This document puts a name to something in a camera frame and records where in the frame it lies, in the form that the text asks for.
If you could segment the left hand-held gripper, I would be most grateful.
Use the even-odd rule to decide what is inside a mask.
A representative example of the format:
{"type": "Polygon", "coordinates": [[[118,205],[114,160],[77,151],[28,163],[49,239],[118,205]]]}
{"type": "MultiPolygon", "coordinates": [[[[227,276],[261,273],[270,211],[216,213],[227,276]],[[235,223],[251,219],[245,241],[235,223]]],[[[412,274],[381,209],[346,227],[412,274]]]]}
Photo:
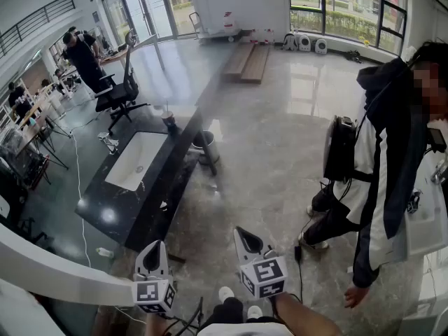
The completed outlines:
{"type": "Polygon", "coordinates": [[[148,314],[172,315],[176,290],[163,241],[154,241],[137,256],[132,296],[135,305],[148,314]]]}

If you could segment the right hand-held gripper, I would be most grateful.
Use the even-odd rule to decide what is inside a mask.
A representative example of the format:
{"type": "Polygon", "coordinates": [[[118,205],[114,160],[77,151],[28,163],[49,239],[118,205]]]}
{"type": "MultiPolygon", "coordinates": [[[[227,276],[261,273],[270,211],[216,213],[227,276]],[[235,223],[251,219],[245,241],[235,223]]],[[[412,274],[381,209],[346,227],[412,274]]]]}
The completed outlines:
{"type": "Polygon", "coordinates": [[[241,283],[251,297],[260,300],[284,292],[288,279],[286,259],[277,253],[269,236],[253,234],[240,226],[233,233],[241,283]]]}

